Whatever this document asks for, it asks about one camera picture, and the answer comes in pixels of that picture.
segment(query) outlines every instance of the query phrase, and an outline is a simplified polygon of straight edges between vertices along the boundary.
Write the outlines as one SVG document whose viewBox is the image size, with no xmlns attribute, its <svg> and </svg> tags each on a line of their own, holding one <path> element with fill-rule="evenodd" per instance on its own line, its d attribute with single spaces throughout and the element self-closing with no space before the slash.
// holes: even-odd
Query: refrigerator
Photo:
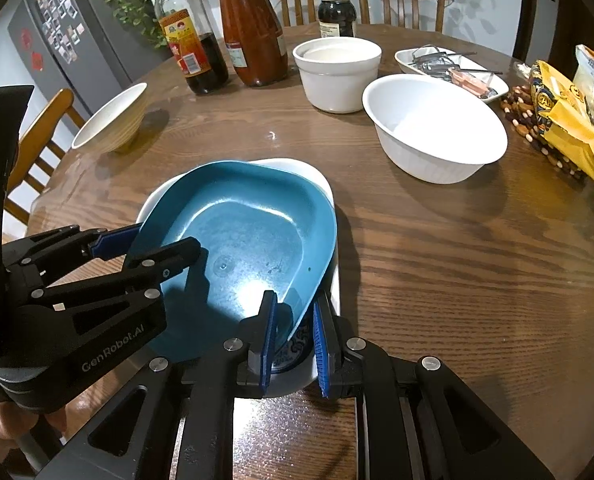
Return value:
<svg viewBox="0 0 594 480">
<path fill-rule="evenodd" d="M 46 99 L 70 88 L 85 119 L 171 57 L 167 46 L 155 47 L 137 27 L 122 24 L 105 0 L 22 0 L 8 33 Z M 63 122 L 77 133 L 69 118 Z"/>
</svg>

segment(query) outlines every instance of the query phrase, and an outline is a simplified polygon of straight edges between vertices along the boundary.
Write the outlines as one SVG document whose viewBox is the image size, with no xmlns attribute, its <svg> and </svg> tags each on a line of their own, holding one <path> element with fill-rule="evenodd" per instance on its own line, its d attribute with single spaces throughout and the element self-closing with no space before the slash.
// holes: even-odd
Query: sauce bottle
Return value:
<svg viewBox="0 0 594 480">
<path fill-rule="evenodd" d="M 202 0 L 154 0 L 154 7 L 190 90 L 201 95 L 224 86 L 228 81 L 228 67 Z"/>
<path fill-rule="evenodd" d="M 283 29 L 269 0 L 219 0 L 226 48 L 235 72 L 248 86 L 286 77 Z"/>
<path fill-rule="evenodd" d="M 321 0 L 318 18 L 322 38 L 355 36 L 357 10 L 350 0 Z"/>
</svg>

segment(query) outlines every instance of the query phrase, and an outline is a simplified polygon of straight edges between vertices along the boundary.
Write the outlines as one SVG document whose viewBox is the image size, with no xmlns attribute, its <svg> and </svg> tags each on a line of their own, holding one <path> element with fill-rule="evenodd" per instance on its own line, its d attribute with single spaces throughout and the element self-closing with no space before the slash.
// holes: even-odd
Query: finger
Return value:
<svg viewBox="0 0 594 480">
<path fill-rule="evenodd" d="M 60 410 L 57 410 L 54 413 L 48 413 L 47 415 L 45 415 L 46 420 L 48 421 L 48 423 L 55 428 L 56 430 L 59 430 L 61 433 L 66 433 L 66 430 L 68 429 L 68 424 L 66 421 L 66 409 L 65 408 L 61 408 Z"/>
<path fill-rule="evenodd" d="M 0 402 L 0 440 L 14 440 L 28 433 L 38 416 L 21 409 L 14 402 Z"/>
</svg>

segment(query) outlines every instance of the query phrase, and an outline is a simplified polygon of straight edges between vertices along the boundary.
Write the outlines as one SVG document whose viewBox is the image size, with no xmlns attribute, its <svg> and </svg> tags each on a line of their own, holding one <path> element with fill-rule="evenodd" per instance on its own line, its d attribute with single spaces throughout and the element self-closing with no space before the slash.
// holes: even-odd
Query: white oval dish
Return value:
<svg viewBox="0 0 594 480">
<path fill-rule="evenodd" d="M 389 158 L 427 182 L 460 182 L 508 146 L 503 124 L 484 102 L 425 75 L 377 79 L 365 89 L 363 105 Z"/>
<path fill-rule="evenodd" d="M 443 48 L 442 46 L 439 47 L 442 51 L 446 54 L 454 54 L 454 50 L 450 50 L 449 48 Z M 399 67 L 401 72 L 413 72 L 420 75 L 425 75 L 426 77 L 430 77 L 429 75 L 421 72 L 421 70 L 412 66 L 414 62 L 413 56 L 417 54 L 418 56 L 423 56 L 425 54 L 433 54 L 437 52 L 435 48 L 430 46 L 425 46 L 421 48 L 407 48 L 405 50 L 399 50 L 395 53 L 395 60 L 399 63 Z M 450 57 L 453 62 L 458 64 L 461 68 L 469 68 L 473 70 L 488 70 L 486 67 L 481 66 L 479 63 L 472 61 L 470 58 L 466 56 L 451 56 Z M 501 96 L 506 95 L 509 92 L 509 88 L 507 83 L 501 79 L 496 74 L 486 74 L 486 73 L 472 73 L 474 77 L 486 83 L 490 88 L 492 88 L 496 95 L 492 97 L 488 97 L 486 99 L 481 99 L 485 103 L 489 103 L 490 101 L 494 101 L 495 99 L 499 99 Z"/>
<path fill-rule="evenodd" d="M 72 149 L 85 146 L 95 153 L 107 153 L 130 142 L 146 112 L 147 86 L 131 86 L 99 108 L 72 139 Z"/>
<path fill-rule="evenodd" d="M 362 92 L 377 78 L 381 47 L 361 38 L 317 38 L 294 48 L 303 89 L 325 112 L 348 114 L 363 108 Z"/>
<path fill-rule="evenodd" d="M 293 158 L 266 158 L 264 160 L 254 160 L 253 164 L 259 164 L 261 166 L 267 166 L 269 168 L 276 168 L 277 170 L 289 171 L 291 173 L 298 174 L 309 181 L 313 182 L 321 188 L 325 196 L 330 200 L 330 203 L 334 206 L 333 191 L 330 184 L 324 177 L 324 175 L 313 166 L 303 162 L 301 160 L 295 160 Z M 139 214 L 137 215 L 137 223 L 143 222 L 148 218 L 148 215 L 154 209 L 157 202 L 161 199 L 164 193 L 185 173 L 179 174 L 170 178 L 161 186 L 157 187 L 150 196 L 144 202 L 141 207 Z M 340 291 L 339 291 L 339 259 L 337 248 L 334 248 L 334 254 L 328 269 L 322 280 L 326 290 L 330 293 L 330 303 L 334 308 L 337 315 L 340 313 Z M 148 362 L 151 358 L 155 357 L 155 354 L 149 348 L 142 349 L 130 359 L 138 367 Z M 270 376 L 270 386 L 266 391 L 266 397 L 281 397 L 284 395 L 297 392 L 302 388 L 308 386 L 312 381 L 317 379 L 317 362 L 315 361 L 315 353 L 311 352 L 311 355 L 299 365 L 295 366 L 291 370 L 286 372 L 272 374 Z"/>
</svg>

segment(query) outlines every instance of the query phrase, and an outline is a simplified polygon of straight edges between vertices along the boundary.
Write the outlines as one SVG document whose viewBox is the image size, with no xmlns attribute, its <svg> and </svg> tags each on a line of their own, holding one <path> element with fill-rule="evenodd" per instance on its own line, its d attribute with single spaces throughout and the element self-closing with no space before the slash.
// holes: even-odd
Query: red sauce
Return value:
<svg viewBox="0 0 594 480">
<path fill-rule="evenodd" d="M 248 86 L 286 77 L 288 53 L 269 0 L 219 0 L 223 37 L 235 72 Z"/>
</svg>

